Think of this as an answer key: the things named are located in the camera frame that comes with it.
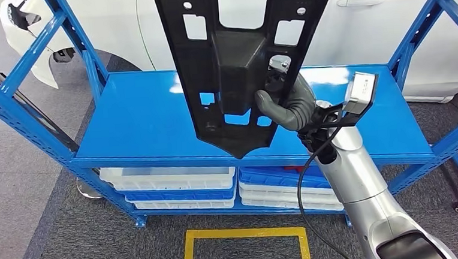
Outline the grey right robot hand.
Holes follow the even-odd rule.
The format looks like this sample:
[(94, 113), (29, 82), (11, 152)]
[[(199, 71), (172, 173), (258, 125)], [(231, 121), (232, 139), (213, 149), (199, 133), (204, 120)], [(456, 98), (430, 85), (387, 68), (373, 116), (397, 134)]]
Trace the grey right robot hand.
[(316, 108), (315, 94), (303, 75), (298, 74), (287, 100), (281, 105), (264, 89), (255, 92), (255, 103), (263, 115), (289, 131), (300, 131), (311, 122)]

